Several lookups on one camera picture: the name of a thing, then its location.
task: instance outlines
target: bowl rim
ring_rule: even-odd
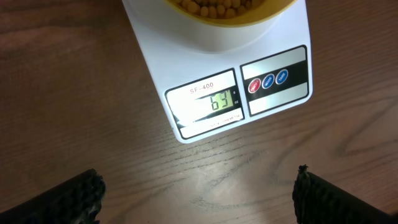
[[[263,19],[261,19],[261,20],[258,20],[258,21],[256,21],[256,22],[248,22],[248,23],[245,23],[245,24],[238,24],[238,25],[217,24],[217,23],[215,23],[215,22],[210,22],[210,21],[201,19],[200,16],[196,16],[196,15],[193,15],[193,14],[188,13],[188,12],[185,11],[185,10],[181,10],[174,2],[172,2],[172,0],[164,0],[164,1],[165,1],[169,6],[171,6],[174,10],[176,10],[177,12],[179,12],[179,13],[181,13],[181,14],[187,16],[187,17],[190,17],[191,19],[194,19],[194,20],[196,20],[196,21],[198,21],[198,22],[201,22],[201,23],[204,23],[204,24],[208,24],[208,25],[211,25],[211,26],[216,26],[216,27],[238,28],[238,27],[246,27],[246,26],[256,25],[256,24],[265,22],[265,21],[267,21],[267,20],[269,20],[269,19],[272,19],[273,17],[278,16],[278,15],[281,14],[283,11],[285,11],[286,9],[288,9],[288,8],[289,8],[291,5],[293,5],[297,0],[293,0],[293,1],[290,2],[287,6],[285,6],[284,8],[282,8],[281,10],[279,10],[279,11],[275,12],[274,14],[272,14],[272,15],[270,15],[270,16],[268,16],[268,17],[265,17],[265,18],[263,18]]]

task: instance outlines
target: wooden table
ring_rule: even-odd
[[[398,2],[308,0],[314,94],[183,145],[121,1],[0,1],[0,211],[89,168],[101,223],[295,223],[300,164],[398,211]]]

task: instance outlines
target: digital kitchen scale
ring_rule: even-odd
[[[312,95],[305,0],[248,27],[189,19],[164,0],[123,0],[176,138],[190,143]]]

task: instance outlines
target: red button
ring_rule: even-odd
[[[249,93],[255,93],[258,89],[260,89],[261,80],[259,78],[253,79],[249,84]]]

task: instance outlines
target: blue button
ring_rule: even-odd
[[[274,84],[275,80],[275,75],[274,74],[268,74],[263,80],[262,80],[262,88],[263,89],[268,89],[269,87]]]
[[[289,73],[286,69],[283,69],[282,71],[280,71],[278,73],[278,75],[276,76],[276,81],[275,81],[276,84],[280,85],[283,82],[285,82],[288,75],[289,75]]]

